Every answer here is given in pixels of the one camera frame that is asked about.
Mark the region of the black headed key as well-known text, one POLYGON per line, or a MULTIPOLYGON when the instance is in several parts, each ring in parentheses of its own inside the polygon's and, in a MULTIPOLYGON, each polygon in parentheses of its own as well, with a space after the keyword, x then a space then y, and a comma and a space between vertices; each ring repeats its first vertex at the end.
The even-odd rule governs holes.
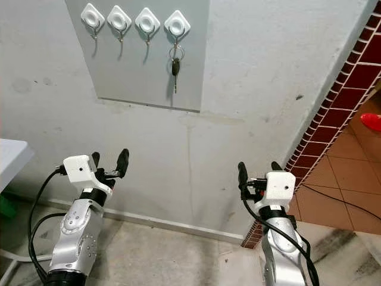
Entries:
POLYGON ((177 77, 180 73, 180 68, 182 68, 182 60, 185 57, 185 50, 178 44, 175 43, 170 49, 171 55, 171 75, 173 76, 173 93, 177 93, 177 77))

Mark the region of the green object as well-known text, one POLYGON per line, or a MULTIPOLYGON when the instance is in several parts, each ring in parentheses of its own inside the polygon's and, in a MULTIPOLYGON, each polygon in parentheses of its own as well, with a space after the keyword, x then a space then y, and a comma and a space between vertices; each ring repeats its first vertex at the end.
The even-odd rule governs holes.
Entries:
POLYGON ((17 208, 5 194, 0 194, 0 214, 2 217, 13 219, 17 215, 17 208))

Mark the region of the dark red tiled pillar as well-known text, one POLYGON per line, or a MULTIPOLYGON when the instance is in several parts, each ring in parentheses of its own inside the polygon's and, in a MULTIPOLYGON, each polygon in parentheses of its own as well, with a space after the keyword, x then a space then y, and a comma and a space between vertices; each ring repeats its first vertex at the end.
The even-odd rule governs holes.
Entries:
POLYGON ((359 107, 381 82, 381 0, 369 0, 358 35, 331 79, 326 98, 303 133, 285 169, 300 184, 349 125, 359 107))

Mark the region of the white diamond wall hook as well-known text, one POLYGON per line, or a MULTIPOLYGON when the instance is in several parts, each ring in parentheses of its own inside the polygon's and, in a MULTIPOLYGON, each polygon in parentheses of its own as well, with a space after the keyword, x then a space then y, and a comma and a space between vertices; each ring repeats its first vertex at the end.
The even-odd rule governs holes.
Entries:
POLYGON ((80 13, 80 20, 84 25, 86 25, 94 40, 98 38, 98 33, 106 22, 103 14, 95 8, 93 3, 87 3, 85 5, 84 9, 80 13))
POLYGON ((174 47, 179 48, 179 42, 187 36, 191 26, 179 10, 174 11, 165 21, 164 29, 174 38, 174 47))
POLYGON ((132 25, 132 19, 119 5, 114 5, 107 16, 107 23, 111 26, 111 29, 117 31, 117 39, 120 43, 123 43, 127 31, 132 25))
POLYGON ((158 17, 156 17, 147 7, 144 7, 137 15, 135 25, 141 30, 147 46, 150 46, 153 36, 161 28, 158 17))

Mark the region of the grey wall board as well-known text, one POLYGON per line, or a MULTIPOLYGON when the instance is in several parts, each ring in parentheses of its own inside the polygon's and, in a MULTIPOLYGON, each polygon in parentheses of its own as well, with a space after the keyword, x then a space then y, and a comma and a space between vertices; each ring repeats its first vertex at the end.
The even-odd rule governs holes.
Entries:
POLYGON ((210 0, 64 0, 74 32, 82 49, 97 96, 179 111, 201 111, 210 0), (87 3, 106 19, 94 40, 80 20, 87 3), (123 43, 107 23, 112 7, 119 5, 132 19, 123 43), (161 28, 147 46, 135 19, 147 7, 160 21, 161 28), (190 31, 180 40, 185 50, 177 93, 173 93, 170 49, 174 38, 164 29, 164 21, 176 10, 190 23, 190 31))

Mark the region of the red plastic bowl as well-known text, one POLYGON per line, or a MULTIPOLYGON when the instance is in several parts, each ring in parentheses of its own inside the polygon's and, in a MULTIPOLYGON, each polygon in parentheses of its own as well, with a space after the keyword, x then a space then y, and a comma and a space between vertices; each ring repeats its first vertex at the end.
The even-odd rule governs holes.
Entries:
POLYGON ((370 130, 381 133, 381 114, 364 113, 360 115, 360 122, 370 130))

